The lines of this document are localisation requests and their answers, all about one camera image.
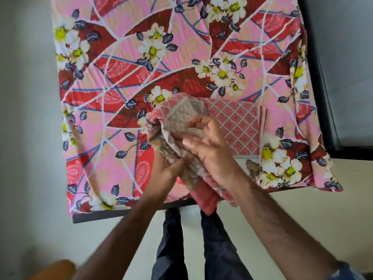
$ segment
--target person's right arm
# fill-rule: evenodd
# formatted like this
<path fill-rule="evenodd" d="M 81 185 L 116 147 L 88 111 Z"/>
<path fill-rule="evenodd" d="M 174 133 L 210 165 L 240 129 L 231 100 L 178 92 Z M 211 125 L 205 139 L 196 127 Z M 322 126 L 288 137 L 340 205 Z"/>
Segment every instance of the person's right arm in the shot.
<path fill-rule="evenodd" d="M 204 138 L 173 133 L 176 143 L 196 155 L 210 175 L 231 192 L 242 213 L 287 280 L 324 280 L 338 270 L 335 257 L 240 168 L 212 117 L 193 117 L 188 127 Z"/>

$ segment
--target person's left arm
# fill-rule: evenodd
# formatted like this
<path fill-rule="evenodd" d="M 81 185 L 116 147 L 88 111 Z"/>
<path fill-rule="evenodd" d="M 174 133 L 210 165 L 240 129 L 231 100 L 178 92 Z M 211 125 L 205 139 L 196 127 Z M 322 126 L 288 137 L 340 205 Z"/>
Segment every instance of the person's left arm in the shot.
<path fill-rule="evenodd" d="M 153 215 L 188 163 L 189 159 L 184 157 L 169 165 L 165 157 L 156 151 L 152 176 L 140 200 L 87 262 L 79 267 L 72 280 L 123 279 Z"/>

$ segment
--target person's right hand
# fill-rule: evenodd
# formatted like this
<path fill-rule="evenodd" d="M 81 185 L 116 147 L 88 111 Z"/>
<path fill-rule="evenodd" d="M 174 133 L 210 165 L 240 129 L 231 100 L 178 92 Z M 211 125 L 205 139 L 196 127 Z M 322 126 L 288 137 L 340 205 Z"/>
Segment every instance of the person's right hand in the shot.
<path fill-rule="evenodd" d="M 176 144 L 196 155 L 219 185 L 229 190 L 235 184 L 233 183 L 234 179 L 240 178 L 242 175 L 246 176 L 233 158 L 215 118 L 210 116 L 192 117 L 186 127 L 203 130 L 204 138 L 192 134 L 172 132 L 171 135 Z"/>

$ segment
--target forearm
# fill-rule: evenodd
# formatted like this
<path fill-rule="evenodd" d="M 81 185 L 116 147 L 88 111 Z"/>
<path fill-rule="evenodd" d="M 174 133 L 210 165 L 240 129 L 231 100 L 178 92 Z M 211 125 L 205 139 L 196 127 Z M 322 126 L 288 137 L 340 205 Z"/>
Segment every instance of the forearm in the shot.
<path fill-rule="evenodd" d="M 77 270 L 73 280 L 122 280 L 158 204 L 143 196 Z"/>
<path fill-rule="evenodd" d="M 246 220 L 288 280 L 323 280 L 337 260 L 249 177 L 232 190 Z"/>

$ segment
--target dark pants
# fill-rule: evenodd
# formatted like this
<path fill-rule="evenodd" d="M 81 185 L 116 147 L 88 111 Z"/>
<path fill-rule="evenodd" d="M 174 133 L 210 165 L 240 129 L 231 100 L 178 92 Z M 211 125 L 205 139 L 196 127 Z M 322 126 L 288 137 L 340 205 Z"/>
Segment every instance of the dark pants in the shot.
<path fill-rule="evenodd" d="M 207 216 L 201 211 L 206 280 L 253 280 L 240 260 L 216 211 Z M 187 280 L 184 263 L 183 231 L 177 208 L 166 210 L 163 237 L 157 250 L 152 280 Z"/>

